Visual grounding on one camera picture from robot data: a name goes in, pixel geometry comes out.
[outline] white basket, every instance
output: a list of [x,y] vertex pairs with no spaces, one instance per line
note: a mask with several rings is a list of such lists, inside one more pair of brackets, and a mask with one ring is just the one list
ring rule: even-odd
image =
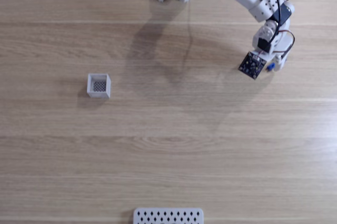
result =
[[111,79],[108,74],[89,74],[87,93],[92,98],[109,99]]

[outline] robotic arm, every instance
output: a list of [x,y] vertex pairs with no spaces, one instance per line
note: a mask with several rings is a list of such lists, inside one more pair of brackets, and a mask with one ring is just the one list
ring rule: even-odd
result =
[[258,77],[266,63],[270,63],[268,70],[279,71],[284,67],[295,41],[294,35],[289,30],[290,16],[295,11],[294,6],[289,0],[236,1],[248,9],[258,22],[265,21],[253,37],[254,51],[248,53],[239,70],[254,79]]

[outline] wood grain surface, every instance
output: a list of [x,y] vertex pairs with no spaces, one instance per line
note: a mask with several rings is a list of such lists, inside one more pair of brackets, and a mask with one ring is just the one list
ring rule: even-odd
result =
[[337,223],[337,0],[291,1],[286,67],[253,81],[234,0],[0,0],[0,223]]

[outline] black cable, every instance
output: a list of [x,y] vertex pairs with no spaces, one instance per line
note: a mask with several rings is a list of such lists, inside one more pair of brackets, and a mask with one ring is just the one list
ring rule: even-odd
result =
[[290,33],[293,36],[293,43],[290,45],[290,47],[286,51],[274,51],[274,53],[283,53],[283,55],[281,56],[281,58],[283,59],[286,56],[286,54],[290,51],[290,49],[294,46],[294,44],[295,44],[295,35],[291,31],[289,31],[289,30],[283,30],[283,31],[280,31],[280,33],[281,32],[288,32],[288,33]]
[[265,50],[267,47],[269,47],[272,44],[272,42],[274,41],[274,39],[276,38],[276,36],[279,34],[279,30],[280,30],[280,27],[281,27],[281,17],[282,17],[280,0],[277,0],[277,6],[279,8],[279,20],[277,22],[277,27],[276,27],[275,33],[274,33],[273,37],[271,38],[271,40],[266,44],[266,46],[262,50]]

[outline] blue connector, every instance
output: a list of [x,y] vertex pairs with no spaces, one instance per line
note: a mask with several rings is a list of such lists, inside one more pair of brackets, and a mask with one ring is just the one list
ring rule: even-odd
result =
[[270,72],[270,71],[272,71],[274,68],[275,68],[275,63],[272,63],[272,64],[270,64],[270,65],[267,67],[267,70]]

